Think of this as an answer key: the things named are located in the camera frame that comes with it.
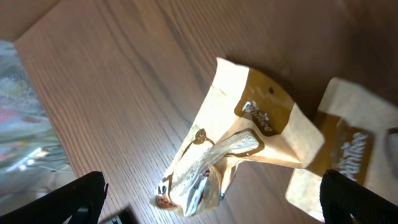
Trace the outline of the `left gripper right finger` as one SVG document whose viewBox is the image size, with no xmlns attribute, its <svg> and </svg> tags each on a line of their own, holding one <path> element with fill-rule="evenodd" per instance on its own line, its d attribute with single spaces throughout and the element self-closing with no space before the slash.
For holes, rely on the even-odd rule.
<svg viewBox="0 0 398 224">
<path fill-rule="evenodd" d="M 320 203 L 326 224 L 397 223 L 397 206 L 329 169 L 320 184 Z"/>
</svg>

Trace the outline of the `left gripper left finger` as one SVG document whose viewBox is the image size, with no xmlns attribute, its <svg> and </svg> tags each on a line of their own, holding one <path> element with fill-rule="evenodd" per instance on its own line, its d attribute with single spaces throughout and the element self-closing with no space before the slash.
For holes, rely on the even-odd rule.
<svg viewBox="0 0 398 224">
<path fill-rule="evenodd" d="M 1 223 L 97 223 L 108 193 L 102 172 L 93 171 L 1 216 Z"/>
</svg>

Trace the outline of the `beige snack bag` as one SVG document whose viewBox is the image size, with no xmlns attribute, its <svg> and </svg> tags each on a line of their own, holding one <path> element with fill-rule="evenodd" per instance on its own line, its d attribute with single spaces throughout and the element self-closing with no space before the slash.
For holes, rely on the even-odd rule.
<svg viewBox="0 0 398 224">
<path fill-rule="evenodd" d="M 223 58 L 151 204 L 192 217 L 216 208 L 244 161 L 304 169 L 325 138 L 262 72 Z"/>
<path fill-rule="evenodd" d="M 397 106 L 361 85 L 332 78 L 313 120 L 325 143 L 306 169 L 295 169 L 285 197 L 323 221 L 320 185 L 334 169 L 397 204 Z"/>
</svg>

